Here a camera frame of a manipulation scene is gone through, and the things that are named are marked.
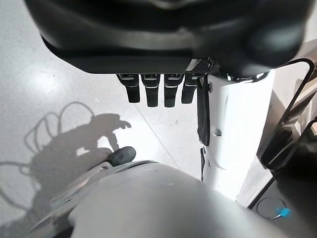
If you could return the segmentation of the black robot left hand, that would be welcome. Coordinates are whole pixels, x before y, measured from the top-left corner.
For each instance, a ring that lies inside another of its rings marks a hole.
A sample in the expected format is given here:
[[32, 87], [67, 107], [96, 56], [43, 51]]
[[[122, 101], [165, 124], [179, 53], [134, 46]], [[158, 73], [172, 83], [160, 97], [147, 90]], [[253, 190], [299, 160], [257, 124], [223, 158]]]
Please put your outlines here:
[[46, 47], [91, 74], [249, 79], [299, 51], [313, 0], [27, 0]]

